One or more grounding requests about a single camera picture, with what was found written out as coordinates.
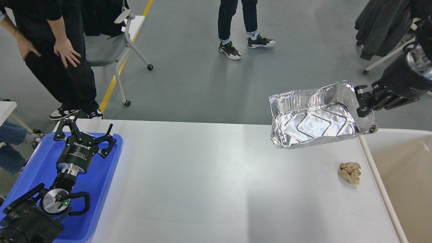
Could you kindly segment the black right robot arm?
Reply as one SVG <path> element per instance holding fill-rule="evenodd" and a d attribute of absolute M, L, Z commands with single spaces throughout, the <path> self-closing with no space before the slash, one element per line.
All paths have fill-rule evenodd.
<path fill-rule="evenodd" d="M 394 109 L 416 102 L 431 91 L 431 16 L 415 24 L 413 47 L 404 48 L 404 52 L 384 70 L 381 78 L 372 84 L 372 90 L 363 92 L 366 85 L 355 86 L 359 117 L 366 117 L 372 111 Z"/>

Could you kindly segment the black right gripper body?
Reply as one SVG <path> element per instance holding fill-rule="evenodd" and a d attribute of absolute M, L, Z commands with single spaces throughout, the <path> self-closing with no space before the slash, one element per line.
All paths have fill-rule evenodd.
<path fill-rule="evenodd" d="M 389 88 L 404 98 L 419 98 L 432 89 L 431 59 L 422 51 L 405 51 L 372 85 Z"/>

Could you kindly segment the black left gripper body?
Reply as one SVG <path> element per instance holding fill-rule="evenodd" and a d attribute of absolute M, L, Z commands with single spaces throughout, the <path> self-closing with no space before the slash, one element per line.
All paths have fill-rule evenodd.
<path fill-rule="evenodd" d="M 98 152 L 96 137 L 92 134 L 71 134 L 56 162 L 58 172 L 72 175 L 86 174 Z"/>

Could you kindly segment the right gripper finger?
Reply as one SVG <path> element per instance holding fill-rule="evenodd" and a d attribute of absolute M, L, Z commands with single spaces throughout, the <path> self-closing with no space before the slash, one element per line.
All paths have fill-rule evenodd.
<path fill-rule="evenodd" d="M 364 92 L 367 85 L 354 87 L 354 92 L 359 104 L 357 108 L 358 117 L 366 117 L 373 110 L 378 111 L 388 103 L 388 88 L 385 86 L 374 85 L 371 91 Z"/>
<path fill-rule="evenodd" d="M 385 97 L 383 108 L 386 110 L 394 109 L 418 101 L 419 98 L 404 98 L 397 95 L 389 95 Z"/>

